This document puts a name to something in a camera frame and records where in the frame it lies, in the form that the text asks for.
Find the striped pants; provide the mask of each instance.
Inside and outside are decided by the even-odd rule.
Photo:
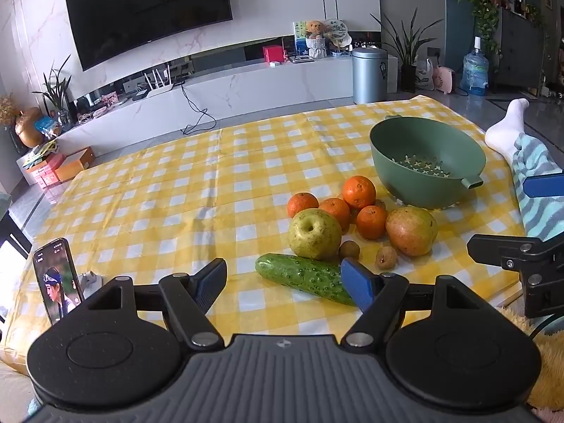
[[[523,192],[527,176],[561,173],[546,146],[532,136],[520,134],[515,141],[513,156],[513,183],[528,237],[543,241],[564,232],[564,196],[531,198]]]

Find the white sock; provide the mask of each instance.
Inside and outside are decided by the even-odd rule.
[[[500,153],[507,163],[513,163],[513,156],[517,149],[515,141],[517,137],[525,132],[523,115],[529,103],[526,98],[513,100],[508,108],[505,118],[492,125],[486,132],[486,144],[494,151]]]

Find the green cucumber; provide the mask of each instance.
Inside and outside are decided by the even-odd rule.
[[[261,277],[281,285],[315,294],[340,304],[355,305],[341,282],[341,269],[318,260],[263,254],[255,262]]]

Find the colander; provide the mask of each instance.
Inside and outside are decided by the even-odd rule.
[[[483,184],[484,151],[451,125],[388,116],[372,127],[370,145],[380,181],[405,204],[445,208]]]

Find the silver trash can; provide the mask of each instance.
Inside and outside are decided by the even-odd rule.
[[[387,95],[387,51],[357,48],[352,51],[352,99],[354,103],[385,101]]]

